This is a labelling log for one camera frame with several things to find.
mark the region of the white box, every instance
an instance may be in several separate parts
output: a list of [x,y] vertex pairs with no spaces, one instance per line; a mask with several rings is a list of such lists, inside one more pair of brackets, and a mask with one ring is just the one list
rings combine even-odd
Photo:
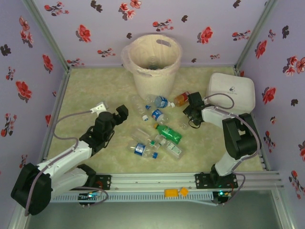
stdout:
[[[214,73],[211,76],[206,96],[224,93],[232,97],[235,105],[227,111],[236,115],[250,113],[255,107],[254,83],[249,78],[234,75]],[[232,101],[224,95],[215,95],[207,99],[207,102],[223,107],[230,107]]]

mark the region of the white trash bin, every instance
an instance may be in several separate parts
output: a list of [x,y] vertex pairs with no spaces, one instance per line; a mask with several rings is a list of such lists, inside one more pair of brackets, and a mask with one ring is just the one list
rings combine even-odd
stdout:
[[123,48],[121,58],[124,67],[133,74],[139,96],[145,99],[148,94],[169,96],[181,55],[182,48],[174,39],[152,34]]

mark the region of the floor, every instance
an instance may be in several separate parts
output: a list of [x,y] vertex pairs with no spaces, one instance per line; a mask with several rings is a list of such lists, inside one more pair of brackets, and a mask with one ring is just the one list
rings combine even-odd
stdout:
[[[210,76],[213,73],[233,75],[231,67],[223,68],[181,68],[176,76],[173,91],[175,96],[185,91],[200,92],[205,95]],[[127,97],[136,94],[132,74],[124,68],[73,69],[62,103],[59,117],[75,112],[87,111],[101,101],[106,101],[110,112],[124,104],[129,109],[128,119],[115,127],[115,135],[106,149],[85,161],[98,173],[165,173],[165,172],[200,172],[210,171],[211,166],[221,159],[225,152],[223,130],[210,124],[202,123],[199,129],[182,130],[177,120],[184,116],[183,107],[165,108],[169,116],[169,127],[182,134],[179,146],[185,151],[177,161],[165,151],[159,150],[161,160],[142,158],[127,150],[132,138],[130,132],[140,127],[149,134],[157,134],[153,129],[153,120],[147,122],[131,109]],[[80,137],[89,126],[94,125],[96,114],[83,114],[61,121],[56,127],[56,134],[62,137]],[[52,158],[69,148],[73,141],[53,139],[48,158]],[[243,162],[237,171],[261,171],[258,157]]]
[[191,202],[51,203],[26,229],[281,229],[270,191],[242,191],[227,205]]

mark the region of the lavender wall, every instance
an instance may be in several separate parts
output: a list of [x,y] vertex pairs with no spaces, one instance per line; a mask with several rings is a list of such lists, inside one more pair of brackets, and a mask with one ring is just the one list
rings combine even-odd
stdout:
[[303,0],[279,1],[241,67],[254,81],[258,129],[299,228],[305,228],[304,7]]
[[65,59],[73,66],[120,66],[122,48],[151,33],[175,38],[183,47],[182,64],[236,64],[266,3],[34,1]]
[[10,192],[24,164],[37,163],[64,69],[20,0],[1,2],[0,21],[0,228],[5,229],[16,205]]

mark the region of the black cable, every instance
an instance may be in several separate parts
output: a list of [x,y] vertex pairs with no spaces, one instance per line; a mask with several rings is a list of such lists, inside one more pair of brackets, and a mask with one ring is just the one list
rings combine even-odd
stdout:
[[200,123],[197,127],[192,126],[192,125],[190,124],[190,122],[191,122],[191,119],[189,120],[189,126],[190,126],[191,128],[198,129],[198,128],[200,128],[200,126],[201,126],[201,123]]

